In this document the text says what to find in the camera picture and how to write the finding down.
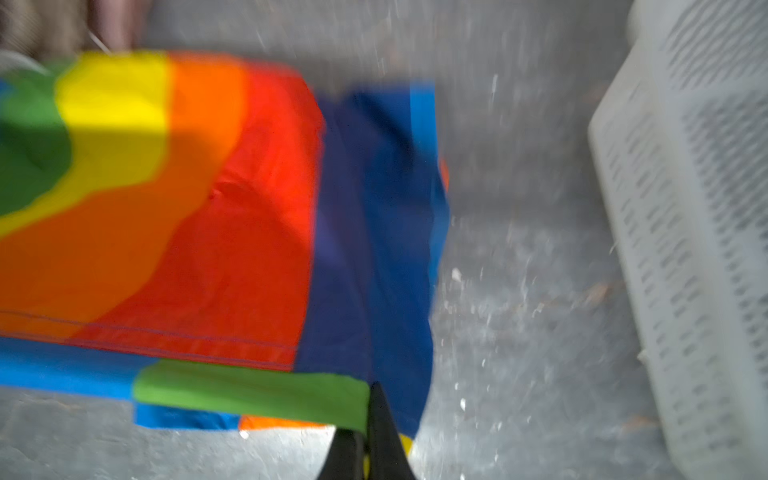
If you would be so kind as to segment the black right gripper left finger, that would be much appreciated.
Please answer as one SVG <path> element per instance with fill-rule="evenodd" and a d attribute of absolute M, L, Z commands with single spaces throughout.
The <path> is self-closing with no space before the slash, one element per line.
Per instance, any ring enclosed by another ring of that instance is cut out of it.
<path fill-rule="evenodd" d="M 317 480 L 363 480 L 364 436 L 355 430 L 337 428 Z"/>

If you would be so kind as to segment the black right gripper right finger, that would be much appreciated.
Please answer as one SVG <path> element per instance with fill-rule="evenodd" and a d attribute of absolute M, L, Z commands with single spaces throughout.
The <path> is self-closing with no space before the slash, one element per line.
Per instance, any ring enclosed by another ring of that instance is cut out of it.
<path fill-rule="evenodd" d="M 415 480 L 386 395 L 380 383 L 371 386 L 368 407 L 368 456 L 371 480 Z"/>

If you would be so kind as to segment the multicolour orange blue shorts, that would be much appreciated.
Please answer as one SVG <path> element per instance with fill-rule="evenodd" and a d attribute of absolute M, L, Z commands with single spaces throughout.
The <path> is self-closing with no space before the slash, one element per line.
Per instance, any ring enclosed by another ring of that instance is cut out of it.
<path fill-rule="evenodd" d="M 87 53 L 1 77 L 1 382 L 150 428 L 404 440 L 450 223 L 433 86 L 338 98 L 224 55 Z"/>

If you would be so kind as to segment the beige shorts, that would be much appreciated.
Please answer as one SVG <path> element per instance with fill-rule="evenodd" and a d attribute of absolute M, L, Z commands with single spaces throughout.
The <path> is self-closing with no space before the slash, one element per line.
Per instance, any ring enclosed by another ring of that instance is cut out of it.
<path fill-rule="evenodd" d="M 36 59 L 76 56 L 87 43 L 88 2 L 1 0 L 1 49 Z"/>

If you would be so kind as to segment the pink drawstring shorts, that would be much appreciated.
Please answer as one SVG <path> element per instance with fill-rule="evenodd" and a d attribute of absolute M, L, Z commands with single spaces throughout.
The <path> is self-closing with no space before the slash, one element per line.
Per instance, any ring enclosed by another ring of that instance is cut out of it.
<path fill-rule="evenodd" d="M 150 0 L 91 0 L 89 30 L 111 51 L 129 51 L 140 40 Z"/>

